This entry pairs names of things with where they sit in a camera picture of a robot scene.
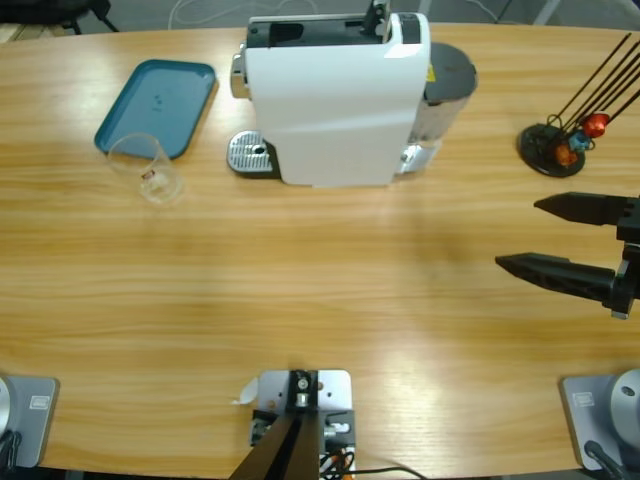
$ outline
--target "coffee machine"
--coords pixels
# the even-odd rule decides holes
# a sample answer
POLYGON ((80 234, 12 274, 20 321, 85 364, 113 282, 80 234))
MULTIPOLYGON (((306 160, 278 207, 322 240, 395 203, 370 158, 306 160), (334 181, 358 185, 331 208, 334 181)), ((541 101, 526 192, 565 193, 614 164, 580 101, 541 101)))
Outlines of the coffee machine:
POLYGON ((231 89, 259 131, 228 150, 240 175, 315 187, 393 180, 425 90, 431 41, 420 13, 373 0, 365 14, 254 17, 231 89))

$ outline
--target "cable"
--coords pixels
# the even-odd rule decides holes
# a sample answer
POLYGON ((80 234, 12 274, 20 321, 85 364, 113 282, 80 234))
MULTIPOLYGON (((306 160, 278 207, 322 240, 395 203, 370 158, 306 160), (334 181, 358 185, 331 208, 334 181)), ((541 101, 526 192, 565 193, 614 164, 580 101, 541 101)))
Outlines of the cable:
POLYGON ((502 11, 500 12, 500 15, 496 15, 495 13, 493 13, 480 0, 464 0, 464 1, 469 3, 469 4, 471 4, 471 5, 475 5, 480 10, 482 10, 484 13, 486 13, 491 18, 491 20, 493 20, 493 23, 499 23, 501 25, 522 25, 522 23, 512 22, 512 21, 509 21, 509 20, 504 21, 504 22, 501 21, 505 10, 509 7, 509 4, 511 3, 511 0, 509 0, 509 2, 507 2, 507 4, 504 6, 502 11))
POLYGON ((329 459, 331 459, 331 464, 320 472, 320 478, 322 478, 323 480, 343 480, 343 478, 347 475, 374 475, 387 472, 405 472, 413 475, 414 478, 418 480, 429 480, 424 475, 408 467, 384 467, 369 468, 365 470, 349 470, 355 460, 355 452, 345 452, 344 450, 339 450, 337 452, 327 454, 322 457, 320 465, 323 465, 329 459))
POLYGON ((502 17, 504 17, 504 14, 507 12, 507 9, 509 8, 512 2, 513 0, 507 0, 507 3, 504 4, 504 7, 502 7, 502 10, 498 14, 498 20, 496 21, 496 23, 502 20, 502 17))
POLYGON ((229 15, 230 13, 233 13, 237 10, 240 10, 244 7, 247 6, 251 6, 251 7, 259 7, 265 10, 272 10, 275 11, 276 13, 280 13, 282 11, 282 7, 284 7, 287 3, 291 3, 294 1, 300 1, 300 2, 304 2, 306 4, 308 4, 311 9, 313 10, 314 14, 318 14, 318 5, 314 2, 314 0, 282 0, 278 5, 276 6, 271 6, 271 5, 266 5, 264 3, 258 3, 256 1, 251 1, 248 3, 241 3, 240 5, 235 5, 234 7, 231 7, 227 10, 223 10, 222 12, 218 12, 215 13, 213 15, 210 15, 208 17, 205 18, 199 18, 197 20, 184 20, 182 18, 180 18, 179 16, 179 12, 181 9, 183 9, 184 7, 187 7, 188 5, 191 5, 193 3, 196 2, 200 2, 202 0, 178 0, 175 5, 173 6, 173 8, 171 9, 171 12, 169 13, 169 21, 167 23, 167 30, 171 30, 173 28, 173 22, 174 19, 177 23, 180 23, 182 25, 202 25, 204 23, 207 22, 211 22, 212 20, 216 20, 217 18, 221 18, 224 17, 226 15, 229 15))
POLYGON ((482 4, 482 2, 480 2, 479 0, 464 0, 464 1, 467 2, 467 3, 470 3, 471 5, 475 5, 480 10, 482 10, 484 13, 489 15, 491 17, 491 20, 493 20, 493 23, 499 23, 500 22, 500 19, 497 17, 497 15, 495 13, 493 13, 491 10, 489 10, 487 7, 485 7, 482 4))
POLYGON ((301 1, 304 2, 306 4, 308 4, 311 9, 313 10, 313 14, 317 15, 318 14, 318 5, 316 4, 316 2, 314 2, 313 0, 282 0, 278 6, 276 7, 276 9, 278 10, 278 13, 280 13, 282 11, 282 7, 284 7, 287 3, 291 3, 291 2, 296 2, 296 1, 301 1))

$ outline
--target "wood grain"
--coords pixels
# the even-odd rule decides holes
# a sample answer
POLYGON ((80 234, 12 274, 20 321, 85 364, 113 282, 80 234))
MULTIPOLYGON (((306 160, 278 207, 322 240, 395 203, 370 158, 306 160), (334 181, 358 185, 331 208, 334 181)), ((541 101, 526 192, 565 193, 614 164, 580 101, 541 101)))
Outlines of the wood grain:
POLYGON ((631 108, 578 176, 526 167, 516 135, 559 110, 621 32, 435 25, 480 85, 435 163, 387 188, 243 180, 228 140, 254 127, 228 74, 241 30, 87 35, 0 46, 0 370, 61 391, 44 464, 228 476, 265 369, 351 372, 361 466, 433 477, 576 467, 558 382, 639 364, 640 320, 519 281, 495 255, 615 267, 612 228, 532 203, 638 194, 631 108), (212 64, 220 78, 156 209, 93 145, 134 67, 212 64))

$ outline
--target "orange capsule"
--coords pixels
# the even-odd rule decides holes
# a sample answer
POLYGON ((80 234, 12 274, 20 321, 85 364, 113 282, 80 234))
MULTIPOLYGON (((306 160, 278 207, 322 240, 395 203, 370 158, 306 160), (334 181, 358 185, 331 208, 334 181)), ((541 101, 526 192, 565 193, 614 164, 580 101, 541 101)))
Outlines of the orange capsule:
POLYGON ((555 149, 556 162, 563 167, 573 165, 578 161, 578 155, 569 149, 569 145, 561 143, 555 149))
POLYGON ((609 115, 606 113, 592 113, 582 122, 582 128, 591 138, 598 138, 604 135, 604 131, 609 123, 609 115))

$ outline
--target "blue tray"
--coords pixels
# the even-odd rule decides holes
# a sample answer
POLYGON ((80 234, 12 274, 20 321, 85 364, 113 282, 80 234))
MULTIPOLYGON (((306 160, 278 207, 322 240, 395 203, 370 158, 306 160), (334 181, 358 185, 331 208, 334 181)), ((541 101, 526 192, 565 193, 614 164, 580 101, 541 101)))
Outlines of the blue tray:
POLYGON ((147 60, 136 67, 95 136, 108 152, 130 133, 158 139, 170 158, 187 149, 215 83, 216 74, 204 63, 147 60))

